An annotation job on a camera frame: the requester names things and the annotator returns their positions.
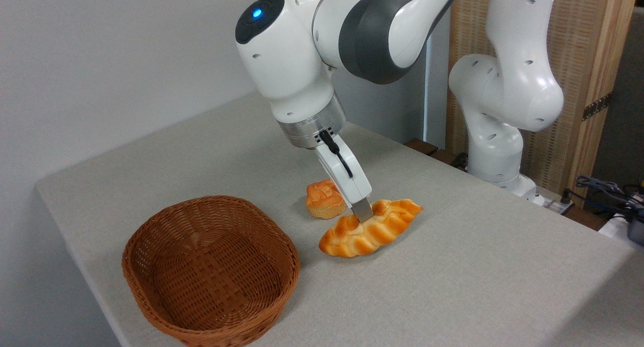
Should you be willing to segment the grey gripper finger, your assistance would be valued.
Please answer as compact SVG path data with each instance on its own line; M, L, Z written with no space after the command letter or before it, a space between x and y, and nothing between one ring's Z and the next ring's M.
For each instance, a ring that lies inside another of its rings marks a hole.
M362 199L356 203L352 203L351 210L357 219L359 219L359 223L363 223L373 217L372 205L368 199Z

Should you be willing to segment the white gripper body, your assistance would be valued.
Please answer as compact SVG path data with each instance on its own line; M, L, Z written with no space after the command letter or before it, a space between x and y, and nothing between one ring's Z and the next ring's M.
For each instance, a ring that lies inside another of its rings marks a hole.
M315 148L319 161L348 206L372 193L361 164L340 135L320 134Z

